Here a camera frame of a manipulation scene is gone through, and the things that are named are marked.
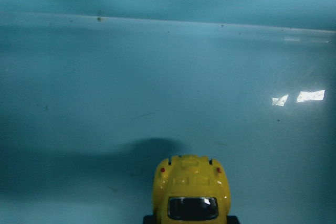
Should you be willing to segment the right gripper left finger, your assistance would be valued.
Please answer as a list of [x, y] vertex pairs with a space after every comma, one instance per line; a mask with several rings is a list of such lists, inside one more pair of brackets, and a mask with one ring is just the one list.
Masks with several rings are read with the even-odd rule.
[[154, 224], [154, 216], [146, 215], [143, 217], [143, 224]]

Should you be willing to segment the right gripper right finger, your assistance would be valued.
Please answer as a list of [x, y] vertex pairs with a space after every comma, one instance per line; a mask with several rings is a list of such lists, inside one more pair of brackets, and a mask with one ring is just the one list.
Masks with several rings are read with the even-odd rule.
[[229, 215], [228, 216], [228, 224], [239, 224], [239, 219], [237, 216]]

